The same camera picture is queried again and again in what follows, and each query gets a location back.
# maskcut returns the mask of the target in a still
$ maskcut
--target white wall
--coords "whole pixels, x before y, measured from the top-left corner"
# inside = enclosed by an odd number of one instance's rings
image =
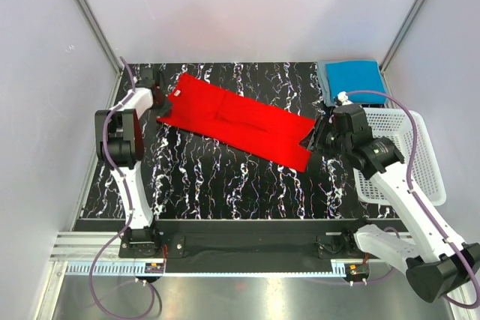
[[[382,60],[413,0],[89,0],[132,62]]]
[[[427,0],[387,71],[423,115],[447,191],[440,213],[480,242],[480,1]]]
[[[33,319],[114,83],[73,0],[0,0],[0,308]]]

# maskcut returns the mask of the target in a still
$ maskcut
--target blue cloth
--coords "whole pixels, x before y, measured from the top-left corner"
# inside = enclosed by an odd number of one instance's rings
[[[374,60],[329,62],[325,65],[325,69],[331,102],[341,91],[375,90],[382,93],[386,92],[378,64]],[[385,97],[375,94],[355,94],[349,99],[353,103],[361,104],[384,104],[386,101]]]

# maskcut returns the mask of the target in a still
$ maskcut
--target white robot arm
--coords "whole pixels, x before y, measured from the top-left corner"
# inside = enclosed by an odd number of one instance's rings
[[[150,109],[156,109],[159,116],[165,115],[170,111],[172,104],[161,91],[158,73],[155,76],[153,69],[147,68],[143,70],[141,76],[141,83],[136,89],[127,93],[120,101],[120,107],[118,104],[115,106],[116,111],[107,125],[106,139],[103,134],[104,123],[113,108],[95,113],[98,159],[104,161],[106,166],[110,165],[110,162],[106,161],[104,149],[106,142],[108,155],[118,167],[110,167],[110,171],[117,183],[125,213],[131,214],[131,220],[126,216],[126,221],[130,223],[122,237],[123,251],[119,254],[121,257],[136,257],[139,251],[158,251],[161,247],[161,235],[153,221],[153,213],[147,202],[142,181],[140,166],[145,149],[139,119]]]
[[[466,244],[417,183],[411,179],[411,187],[408,185],[403,155],[390,139],[373,137],[363,108],[347,97],[339,100],[343,105],[333,110],[331,121],[317,119],[305,140],[307,149],[343,155],[390,201],[415,242],[403,241],[368,220],[359,220],[343,232],[340,250],[346,254],[360,251],[382,259],[405,274],[413,290],[427,302],[469,281],[460,256],[476,272],[480,267],[480,245]]]

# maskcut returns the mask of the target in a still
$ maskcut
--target red garment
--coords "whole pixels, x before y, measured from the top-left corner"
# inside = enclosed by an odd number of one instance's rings
[[[304,172],[311,153],[299,146],[315,120],[223,90],[183,74],[157,121],[200,133]]]

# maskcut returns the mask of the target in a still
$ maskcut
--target white plastic basket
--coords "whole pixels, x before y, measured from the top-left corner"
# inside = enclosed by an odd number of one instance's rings
[[[385,136],[395,143],[408,163],[412,152],[413,130],[410,120],[401,109],[365,108],[373,136]],[[437,158],[428,136],[427,127],[420,114],[411,112],[418,129],[418,147],[413,163],[413,177],[433,205],[441,205],[446,200],[445,187],[438,167]],[[369,180],[354,170],[358,197],[363,202],[390,205],[389,201]]]

